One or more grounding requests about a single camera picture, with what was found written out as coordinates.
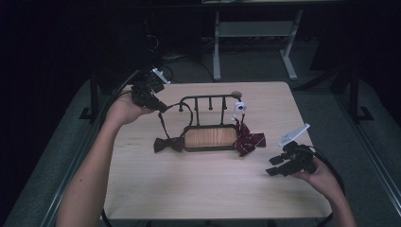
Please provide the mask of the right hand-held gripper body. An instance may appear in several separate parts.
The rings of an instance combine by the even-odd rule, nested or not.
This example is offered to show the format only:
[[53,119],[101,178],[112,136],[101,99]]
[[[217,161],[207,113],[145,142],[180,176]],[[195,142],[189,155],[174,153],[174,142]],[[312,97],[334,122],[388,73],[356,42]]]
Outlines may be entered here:
[[287,162],[279,166],[281,175],[288,176],[301,170],[305,170],[308,173],[314,173],[316,171],[316,167],[313,164],[314,153],[308,146],[298,145],[295,142],[295,139],[303,132],[307,131],[309,127],[310,125],[305,123],[301,128],[282,134],[279,147],[282,149],[283,153],[280,157],[283,160],[287,160]]

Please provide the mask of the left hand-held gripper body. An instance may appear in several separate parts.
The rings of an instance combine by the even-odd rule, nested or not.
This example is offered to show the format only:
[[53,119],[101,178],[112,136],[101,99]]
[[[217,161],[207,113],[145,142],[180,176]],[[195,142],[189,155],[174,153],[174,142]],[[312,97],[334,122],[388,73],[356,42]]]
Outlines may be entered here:
[[164,72],[158,68],[140,71],[133,77],[131,97],[138,106],[154,106],[156,94],[163,91],[170,83]]

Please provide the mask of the red striped bow tie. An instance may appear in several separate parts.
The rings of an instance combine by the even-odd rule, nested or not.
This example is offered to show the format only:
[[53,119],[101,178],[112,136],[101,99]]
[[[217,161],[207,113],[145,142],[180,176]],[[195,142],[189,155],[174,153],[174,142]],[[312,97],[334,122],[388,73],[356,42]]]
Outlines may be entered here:
[[256,148],[266,146],[266,137],[263,132],[253,133],[244,123],[247,106],[244,102],[238,101],[235,104],[232,120],[235,121],[235,131],[237,139],[233,146],[240,157],[245,157]]

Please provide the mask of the dark brown bow tie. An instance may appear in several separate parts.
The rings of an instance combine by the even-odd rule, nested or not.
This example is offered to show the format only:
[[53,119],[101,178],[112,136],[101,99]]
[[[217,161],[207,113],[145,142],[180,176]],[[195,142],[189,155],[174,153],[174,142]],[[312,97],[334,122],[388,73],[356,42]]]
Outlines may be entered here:
[[[189,105],[184,102],[179,102],[179,103],[176,103],[175,105],[178,106],[180,110],[183,107],[187,108],[187,110],[190,112],[190,120],[189,120],[188,126],[191,126],[193,123],[194,115],[193,115],[193,112],[192,112],[191,108],[189,107]],[[175,105],[170,105],[167,108],[171,109]],[[172,148],[173,150],[175,150],[177,152],[182,152],[184,149],[184,136],[186,134],[186,130],[183,130],[183,132],[178,137],[170,137],[166,130],[166,124],[165,124],[165,121],[163,118],[163,114],[158,113],[158,117],[160,119],[162,128],[165,132],[166,139],[161,139],[161,138],[155,139],[155,141],[153,143],[154,152],[155,153],[161,152],[165,148]]]

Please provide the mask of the black hook rack wooden base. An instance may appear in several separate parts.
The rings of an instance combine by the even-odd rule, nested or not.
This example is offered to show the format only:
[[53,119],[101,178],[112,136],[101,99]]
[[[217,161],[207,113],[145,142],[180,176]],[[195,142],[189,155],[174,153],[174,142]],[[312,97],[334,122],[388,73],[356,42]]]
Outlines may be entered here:
[[235,104],[241,98],[225,95],[185,96],[184,102],[191,108],[194,119],[186,126],[184,149],[188,152],[234,149],[237,139],[235,123],[230,122]]

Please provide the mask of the person's left hand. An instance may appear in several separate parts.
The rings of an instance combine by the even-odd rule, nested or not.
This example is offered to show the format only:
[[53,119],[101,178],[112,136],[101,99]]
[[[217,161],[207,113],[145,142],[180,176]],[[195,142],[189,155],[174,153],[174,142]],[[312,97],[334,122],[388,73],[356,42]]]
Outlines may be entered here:
[[121,127],[132,123],[141,115],[151,113],[151,109],[137,106],[133,103],[131,95],[124,94],[112,104],[106,114],[105,122]]

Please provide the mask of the person's right hand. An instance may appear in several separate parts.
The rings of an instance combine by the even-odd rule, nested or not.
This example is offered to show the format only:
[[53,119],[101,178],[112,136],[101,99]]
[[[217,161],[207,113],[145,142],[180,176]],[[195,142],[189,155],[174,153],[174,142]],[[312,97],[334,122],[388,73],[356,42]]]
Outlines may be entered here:
[[306,181],[329,201],[343,199],[344,195],[340,185],[328,166],[316,157],[313,158],[312,163],[316,167],[314,173],[299,171],[293,174],[293,177]]

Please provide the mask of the black metal stand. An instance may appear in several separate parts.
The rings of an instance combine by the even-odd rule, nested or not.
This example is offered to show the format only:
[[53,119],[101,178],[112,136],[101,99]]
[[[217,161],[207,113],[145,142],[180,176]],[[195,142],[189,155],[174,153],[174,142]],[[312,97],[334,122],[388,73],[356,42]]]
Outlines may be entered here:
[[90,77],[90,106],[85,107],[79,118],[93,122],[98,116],[98,75],[96,70]]
[[374,118],[366,107],[358,106],[359,74],[356,68],[351,70],[349,76],[349,103],[348,113],[358,124],[360,121],[372,121]]

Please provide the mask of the metal frame rail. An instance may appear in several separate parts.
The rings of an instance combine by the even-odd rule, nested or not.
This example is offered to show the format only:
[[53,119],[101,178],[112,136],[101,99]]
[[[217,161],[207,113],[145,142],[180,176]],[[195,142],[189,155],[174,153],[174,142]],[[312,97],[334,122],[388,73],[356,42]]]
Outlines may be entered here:
[[360,122],[356,121],[349,114],[345,98],[342,96],[335,96],[335,99],[340,106],[340,109],[343,112],[346,121],[355,132],[359,142],[361,143],[367,156],[369,157],[369,160],[374,167],[375,174],[377,175],[377,178],[379,179],[386,194],[388,195],[392,206],[396,210],[397,214],[401,217],[401,190],[397,187],[388,169],[384,166],[371,140],[368,138],[368,135],[360,126]]
[[52,194],[38,227],[55,227],[64,191],[96,140],[109,99],[104,95],[98,95],[95,101],[89,96],[76,96],[57,127],[40,164],[41,170],[49,174],[43,175],[42,190],[51,189]]

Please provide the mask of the white metal table frame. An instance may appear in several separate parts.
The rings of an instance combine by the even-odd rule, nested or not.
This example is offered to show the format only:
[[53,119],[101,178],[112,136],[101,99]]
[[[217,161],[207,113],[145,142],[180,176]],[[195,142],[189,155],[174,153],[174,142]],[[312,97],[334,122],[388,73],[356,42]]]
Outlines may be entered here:
[[290,59],[297,31],[304,11],[298,9],[292,21],[258,21],[258,22],[224,22],[220,20],[220,13],[215,14],[214,49],[213,49],[213,80],[221,80],[219,40],[221,38],[261,38],[261,37],[287,37],[285,48],[280,50],[282,62],[287,70],[290,80],[297,80]]

